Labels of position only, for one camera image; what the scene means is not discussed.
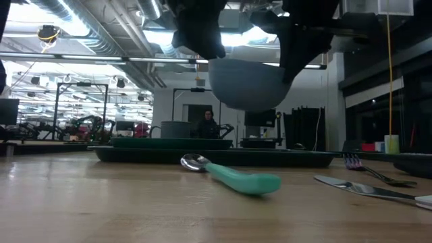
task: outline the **computer screen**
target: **computer screen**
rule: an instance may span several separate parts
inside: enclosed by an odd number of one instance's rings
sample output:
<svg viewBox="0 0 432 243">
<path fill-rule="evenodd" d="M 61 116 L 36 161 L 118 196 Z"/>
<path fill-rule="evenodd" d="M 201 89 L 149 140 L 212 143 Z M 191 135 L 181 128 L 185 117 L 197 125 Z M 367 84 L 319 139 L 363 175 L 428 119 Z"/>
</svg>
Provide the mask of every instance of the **computer screen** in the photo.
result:
<svg viewBox="0 0 432 243">
<path fill-rule="evenodd" d="M 260 126 L 274 128 L 276 120 L 276 110 L 270 109 L 259 113 L 245 112 L 244 125 L 245 126 Z"/>
<path fill-rule="evenodd" d="M 115 125 L 116 131 L 133 131 L 135 128 L 135 121 L 117 121 Z"/>
<path fill-rule="evenodd" d="M 19 99 L 0 99 L 0 125 L 16 125 Z"/>
</svg>

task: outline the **table surface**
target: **table surface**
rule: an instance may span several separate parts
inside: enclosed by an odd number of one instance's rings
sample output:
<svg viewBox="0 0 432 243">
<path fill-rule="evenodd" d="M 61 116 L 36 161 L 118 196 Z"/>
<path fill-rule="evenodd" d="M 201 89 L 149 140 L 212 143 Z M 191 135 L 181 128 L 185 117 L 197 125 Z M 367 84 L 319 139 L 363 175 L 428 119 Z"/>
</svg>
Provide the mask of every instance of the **table surface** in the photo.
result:
<svg viewBox="0 0 432 243">
<path fill-rule="evenodd" d="M 416 196 L 432 180 L 363 161 L 417 188 L 392 188 L 335 159 L 328 169 L 239 168 L 282 178 L 238 194 L 180 165 L 102 163 L 92 152 L 0 158 L 0 238 L 8 242 L 430 242 L 432 211 L 325 185 L 327 175 Z"/>
</svg>

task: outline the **person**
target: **person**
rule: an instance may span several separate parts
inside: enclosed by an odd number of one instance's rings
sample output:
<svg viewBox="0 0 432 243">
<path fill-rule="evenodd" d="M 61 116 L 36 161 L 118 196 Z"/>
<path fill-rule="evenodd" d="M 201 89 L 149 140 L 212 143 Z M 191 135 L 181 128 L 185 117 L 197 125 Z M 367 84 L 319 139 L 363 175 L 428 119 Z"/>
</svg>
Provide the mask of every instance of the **person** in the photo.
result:
<svg viewBox="0 0 432 243">
<path fill-rule="evenodd" d="M 197 132 L 199 138 L 219 138 L 219 126 L 213 119 L 213 111 L 205 111 L 204 119 L 198 123 Z"/>
</svg>

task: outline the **cable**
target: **cable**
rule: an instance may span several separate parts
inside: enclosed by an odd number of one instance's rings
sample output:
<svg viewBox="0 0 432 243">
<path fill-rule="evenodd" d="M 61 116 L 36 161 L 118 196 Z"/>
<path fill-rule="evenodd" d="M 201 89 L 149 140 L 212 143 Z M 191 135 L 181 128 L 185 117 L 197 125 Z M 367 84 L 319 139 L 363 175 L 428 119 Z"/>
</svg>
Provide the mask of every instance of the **cable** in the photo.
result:
<svg viewBox="0 0 432 243">
<path fill-rule="evenodd" d="M 39 32 L 41 31 L 41 30 L 38 30 L 38 32 L 36 33 L 37 35 L 38 35 L 38 38 L 39 38 L 39 40 L 41 40 L 41 41 L 47 41 L 47 40 L 49 40 L 49 42 L 51 42 L 55 37 L 57 37 L 57 36 L 59 36 L 59 34 L 60 34 L 60 28 L 59 28 L 59 30 L 57 31 L 57 33 L 55 33 L 54 35 L 52 35 L 52 36 L 50 36 L 50 37 L 40 37 L 39 36 Z"/>
<path fill-rule="evenodd" d="M 319 127 L 319 120 L 321 119 L 321 108 L 319 108 L 319 114 L 318 114 L 318 121 L 317 121 L 317 129 L 315 130 L 315 145 L 312 148 L 312 151 L 317 150 L 317 143 L 318 143 L 318 127 Z"/>
<path fill-rule="evenodd" d="M 390 38 L 390 4 L 387 0 L 387 45 L 389 51 L 389 71 L 390 71 L 390 98 L 389 98 L 389 151 L 392 149 L 392 111 L 393 111 L 393 63 L 392 63 L 392 40 Z"/>
<path fill-rule="evenodd" d="M 51 39 L 49 40 L 49 42 L 48 42 L 47 45 L 49 45 L 49 44 L 51 43 L 51 41 L 53 40 L 53 38 L 51 38 Z M 47 49 L 49 49 L 49 48 L 48 48 L 48 46 L 45 46 L 45 47 L 42 49 L 41 53 L 44 53 L 44 52 L 45 52 Z M 34 61 L 33 64 L 30 65 L 30 67 L 28 67 L 28 69 L 24 72 L 24 74 L 23 74 L 20 78 L 18 78 L 18 80 L 16 80 L 16 82 L 15 82 L 14 84 L 12 84 L 11 87 L 10 87 L 7 91 L 12 90 L 12 89 L 15 88 L 17 85 L 19 85 L 19 84 L 21 83 L 21 81 L 22 81 L 22 80 L 27 76 L 27 74 L 30 72 L 30 70 L 33 68 L 34 64 L 36 64 L 37 61 L 38 61 L 38 59 L 36 59 L 36 61 Z"/>
</svg>

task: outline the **desk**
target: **desk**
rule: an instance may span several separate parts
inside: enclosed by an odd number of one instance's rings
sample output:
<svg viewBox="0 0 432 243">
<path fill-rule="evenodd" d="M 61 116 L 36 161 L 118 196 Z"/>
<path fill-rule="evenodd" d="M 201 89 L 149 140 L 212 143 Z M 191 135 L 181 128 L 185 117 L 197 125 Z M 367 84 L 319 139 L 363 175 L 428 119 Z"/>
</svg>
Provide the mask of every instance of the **desk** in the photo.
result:
<svg viewBox="0 0 432 243">
<path fill-rule="evenodd" d="M 281 190 L 264 198 L 237 194 L 179 165 L 101 163 L 92 152 L 0 159 L 1 242 L 430 242 L 432 211 L 313 179 L 432 194 L 432 180 L 404 175 L 391 163 L 364 164 L 416 180 L 418 188 L 389 187 L 347 171 L 339 159 L 329 169 L 240 168 L 281 176 Z"/>
</svg>

